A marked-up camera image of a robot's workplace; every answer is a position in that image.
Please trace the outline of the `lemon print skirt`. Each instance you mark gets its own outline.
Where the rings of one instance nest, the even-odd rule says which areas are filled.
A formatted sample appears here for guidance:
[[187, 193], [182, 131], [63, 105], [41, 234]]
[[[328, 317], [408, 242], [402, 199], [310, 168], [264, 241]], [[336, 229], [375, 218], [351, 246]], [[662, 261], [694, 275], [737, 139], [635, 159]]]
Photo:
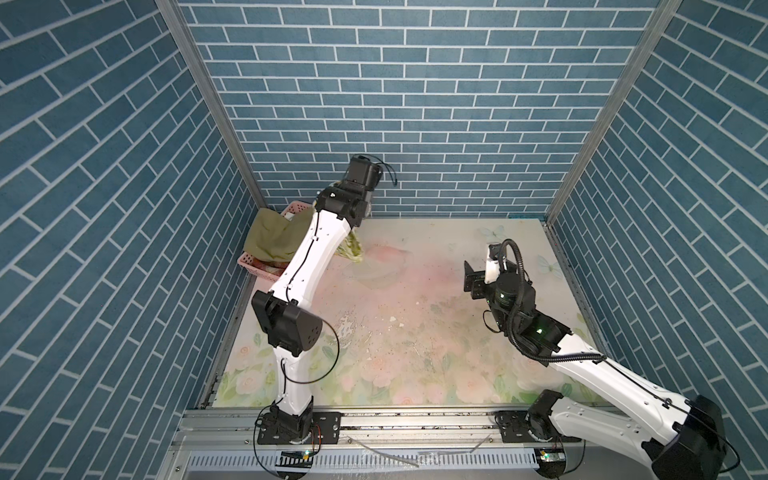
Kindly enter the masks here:
[[341, 241], [335, 254], [354, 263], [363, 261], [364, 250], [354, 230]]

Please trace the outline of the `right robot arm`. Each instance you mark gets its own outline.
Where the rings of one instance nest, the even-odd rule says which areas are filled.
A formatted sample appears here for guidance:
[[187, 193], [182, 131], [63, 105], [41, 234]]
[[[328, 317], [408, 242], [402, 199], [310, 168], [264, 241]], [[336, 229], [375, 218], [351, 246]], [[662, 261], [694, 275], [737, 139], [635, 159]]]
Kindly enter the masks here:
[[578, 438], [649, 468], [658, 479], [715, 479], [736, 450], [722, 412], [709, 398], [688, 399], [634, 373], [591, 347], [567, 325], [539, 311], [517, 243], [488, 245], [485, 267], [464, 267], [463, 289], [483, 300], [504, 335], [525, 358], [579, 381], [618, 408], [588, 407], [551, 389], [529, 407], [528, 434], [539, 442]]

